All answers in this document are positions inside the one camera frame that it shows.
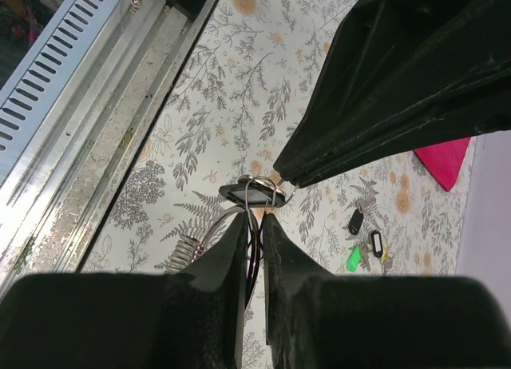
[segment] floral tablecloth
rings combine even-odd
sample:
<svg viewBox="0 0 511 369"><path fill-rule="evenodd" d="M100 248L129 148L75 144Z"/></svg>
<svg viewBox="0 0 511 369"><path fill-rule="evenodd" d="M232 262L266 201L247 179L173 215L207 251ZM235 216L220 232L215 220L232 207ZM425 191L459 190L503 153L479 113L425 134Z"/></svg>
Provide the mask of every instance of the floral tablecloth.
<svg viewBox="0 0 511 369"><path fill-rule="evenodd" d="M178 235L203 236L228 207L221 185L243 173L279 180L273 162L355 1L220 0L84 270L163 272ZM473 144L449 193L413 153L403 153L299 190L275 214L290 238L334 273L347 274L351 249L360 245L356 274L451 274L472 156ZM355 201L373 197L362 231L352 236ZM388 248L384 261L367 247L375 229ZM245 322L244 368L271 366L263 309L259 280Z"/></svg>

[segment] pink object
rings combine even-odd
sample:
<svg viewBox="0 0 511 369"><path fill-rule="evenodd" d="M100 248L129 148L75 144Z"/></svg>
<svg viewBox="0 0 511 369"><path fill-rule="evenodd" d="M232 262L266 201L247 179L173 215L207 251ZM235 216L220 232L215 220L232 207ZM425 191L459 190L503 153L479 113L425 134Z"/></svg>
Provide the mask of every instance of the pink object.
<svg viewBox="0 0 511 369"><path fill-rule="evenodd" d="M448 192L456 184L470 137L415 149L431 175Z"/></svg>

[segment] white wall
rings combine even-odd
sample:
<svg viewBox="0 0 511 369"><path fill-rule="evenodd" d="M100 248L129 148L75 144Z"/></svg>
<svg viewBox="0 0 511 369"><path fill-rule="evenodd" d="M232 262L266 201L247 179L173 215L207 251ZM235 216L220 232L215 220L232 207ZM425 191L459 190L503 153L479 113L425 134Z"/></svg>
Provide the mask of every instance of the white wall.
<svg viewBox="0 0 511 369"><path fill-rule="evenodd" d="M477 139L457 274L485 284L511 325L511 131Z"/></svg>

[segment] vent grille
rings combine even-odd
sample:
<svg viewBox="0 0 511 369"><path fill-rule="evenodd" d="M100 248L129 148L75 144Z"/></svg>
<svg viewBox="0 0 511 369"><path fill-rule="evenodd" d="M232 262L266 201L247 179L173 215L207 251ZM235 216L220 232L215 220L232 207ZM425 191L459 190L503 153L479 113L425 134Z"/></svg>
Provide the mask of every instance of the vent grille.
<svg viewBox="0 0 511 369"><path fill-rule="evenodd" d="M120 0L65 0L0 91L0 186Z"/></svg>

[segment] green keychain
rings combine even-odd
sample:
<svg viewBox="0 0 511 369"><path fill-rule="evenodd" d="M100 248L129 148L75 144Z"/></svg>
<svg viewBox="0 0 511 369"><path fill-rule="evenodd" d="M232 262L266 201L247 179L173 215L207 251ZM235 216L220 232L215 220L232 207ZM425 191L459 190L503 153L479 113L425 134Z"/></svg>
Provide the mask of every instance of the green keychain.
<svg viewBox="0 0 511 369"><path fill-rule="evenodd" d="M356 271L361 259L362 259L362 253L360 252L360 246L357 245L356 247L353 248L353 251L351 251L350 257L348 258L348 262L347 262L348 271L350 271L350 272Z"/></svg>

